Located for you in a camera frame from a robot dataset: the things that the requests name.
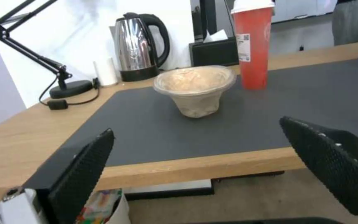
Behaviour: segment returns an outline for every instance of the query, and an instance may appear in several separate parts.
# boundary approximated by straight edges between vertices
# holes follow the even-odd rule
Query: black cable
[[[54,81],[48,85],[48,87],[41,93],[40,97],[38,98],[38,101],[44,105],[44,106],[48,106],[48,104],[42,102],[41,98],[44,96],[44,94],[48,91],[48,89],[56,82],[58,76],[56,76],[56,78],[54,79]]]
[[[50,89],[50,87],[56,82],[56,80],[58,79],[58,76],[56,76],[56,78],[54,79],[53,82],[51,82],[51,84],[48,85],[48,87],[41,93],[41,95],[39,96],[38,98],[38,101],[44,105],[44,106],[49,106],[48,104],[42,102],[41,98],[45,95],[45,93],[48,91],[48,89]],[[86,103],[89,103],[89,102],[92,102],[94,101],[95,99],[97,99],[100,95],[100,83],[99,83],[99,80],[98,78],[94,78],[94,88],[97,90],[97,93],[96,95],[92,98],[92,99],[89,99],[89,100],[86,100],[86,101],[83,101],[83,102],[77,102],[77,103],[67,103],[67,105],[71,105],[71,106],[74,106],[74,105],[82,105],[82,104],[86,104]]]
[[[229,15],[230,25],[232,26],[233,36],[235,36],[235,32],[234,32],[234,28],[233,28],[233,22],[232,22],[232,19],[230,18],[232,15],[230,14],[229,6],[227,5],[227,0],[224,0],[224,1],[225,1],[227,14]]]
[[[90,99],[90,100],[87,100],[87,101],[84,101],[84,102],[78,102],[78,103],[67,103],[67,105],[81,105],[81,104],[86,104],[86,103],[92,102],[92,101],[94,101],[96,98],[99,97],[100,87],[97,88],[97,91],[98,91],[98,93],[95,95],[95,97],[92,98],[92,99]]]

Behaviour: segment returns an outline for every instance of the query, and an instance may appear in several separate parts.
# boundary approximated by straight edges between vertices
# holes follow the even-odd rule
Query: plastic cup
[[[270,0],[236,0],[234,3],[232,14],[243,88],[266,88],[273,6]]]

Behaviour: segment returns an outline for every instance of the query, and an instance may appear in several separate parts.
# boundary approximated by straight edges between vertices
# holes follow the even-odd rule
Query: clear plastic lid
[[[267,7],[274,7],[274,2],[272,0],[236,0],[231,14]]]
[[[229,88],[235,80],[233,70],[223,66],[181,68],[158,75],[154,89],[165,95],[196,96]]]

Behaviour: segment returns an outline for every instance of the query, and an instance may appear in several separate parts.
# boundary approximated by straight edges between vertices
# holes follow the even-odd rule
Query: carpet floor
[[[132,224],[324,217],[358,224],[307,169],[214,183],[215,194],[130,201]]]

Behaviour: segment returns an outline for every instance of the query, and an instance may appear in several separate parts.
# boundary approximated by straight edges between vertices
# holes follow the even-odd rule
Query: black desk mat
[[[274,149],[289,146],[278,124],[284,115],[358,135],[358,59],[269,71],[263,91],[244,90],[238,79],[220,102],[215,114],[190,119],[151,87],[121,91],[63,146],[110,127],[107,166]]]

